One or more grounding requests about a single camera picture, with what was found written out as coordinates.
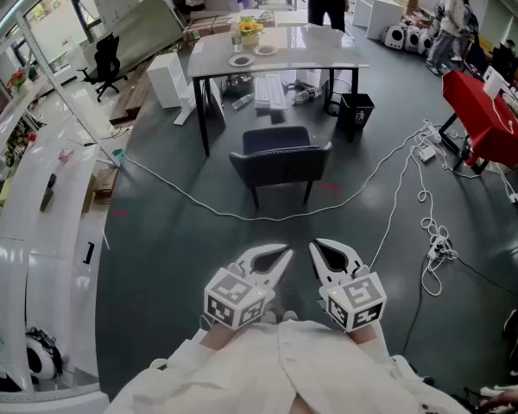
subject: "red floor marking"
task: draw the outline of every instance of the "red floor marking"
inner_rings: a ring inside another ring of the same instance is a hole
[[[321,184],[321,189],[333,189],[334,190],[334,197],[338,197],[338,185],[337,184]]]

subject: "vase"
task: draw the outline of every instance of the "vase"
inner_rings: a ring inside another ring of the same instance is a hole
[[[242,44],[244,46],[255,46],[259,44],[259,34],[255,32],[254,34],[242,35]]]
[[[33,89],[33,82],[30,79],[26,79],[25,83],[19,86],[17,94],[19,95],[19,97],[24,98],[25,96],[27,96],[31,89]]]

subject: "plastic bottle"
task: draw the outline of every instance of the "plastic bottle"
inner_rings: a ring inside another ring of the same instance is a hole
[[[238,23],[233,22],[231,24],[231,39],[232,39],[232,49],[235,53],[243,51],[242,45],[242,32],[238,27]]]
[[[239,100],[236,100],[234,103],[232,103],[232,107],[234,110],[240,110],[253,99],[253,96],[254,95],[252,93],[249,93],[248,95],[241,97]]]
[[[312,87],[311,89],[305,89],[304,91],[301,91],[298,93],[294,98],[292,98],[292,101],[294,101],[294,104],[301,104],[305,101],[312,100],[316,97],[320,97],[322,95],[322,89],[319,87]]]

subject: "chair seat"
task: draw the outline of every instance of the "chair seat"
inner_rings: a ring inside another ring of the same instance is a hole
[[[310,146],[309,134],[303,126],[248,130],[243,134],[243,154],[265,150]]]

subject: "fluorescent light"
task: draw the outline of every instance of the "fluorescent light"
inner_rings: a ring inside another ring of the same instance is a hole
[[[12,8],[8,11],[8,14],[5,15],[5,17],[0,22],[0,28],[8,21],[8,19],[11,17],[11,15],[16,12],[17,8],[21,6],[21,4],[25,0],[17,0],[17,3],[12,6]]]

